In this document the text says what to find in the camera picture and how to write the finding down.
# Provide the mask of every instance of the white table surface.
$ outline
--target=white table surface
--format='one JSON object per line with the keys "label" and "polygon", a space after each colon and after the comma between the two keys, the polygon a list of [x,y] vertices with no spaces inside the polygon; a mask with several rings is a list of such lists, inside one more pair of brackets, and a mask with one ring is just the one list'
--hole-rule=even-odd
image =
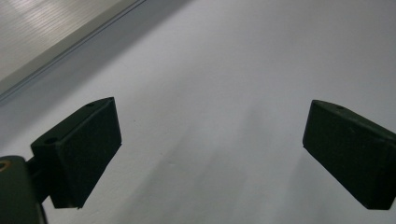
{"label": "white table surface", "polygon": [[303,148],[312,99],[396,132],[396,2],[148,0],[0,103],[0,156],[114,96],[123,145],[50,224],[394,223]]}

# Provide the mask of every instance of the white surface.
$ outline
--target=white surface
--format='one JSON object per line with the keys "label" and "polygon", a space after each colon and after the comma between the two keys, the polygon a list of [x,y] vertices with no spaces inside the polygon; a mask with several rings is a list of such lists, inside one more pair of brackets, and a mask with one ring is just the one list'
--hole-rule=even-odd
{"label": "white surface", "polygon": [[7,0],[0,2],[0,95],[138,0]]}
{"label": "white surface", "polygon": [[310,101],[396,132],[396,2],[149,0],[1,103],[1,156],[115,96],[123,145],[51,224],[394,223],[303,149]]}

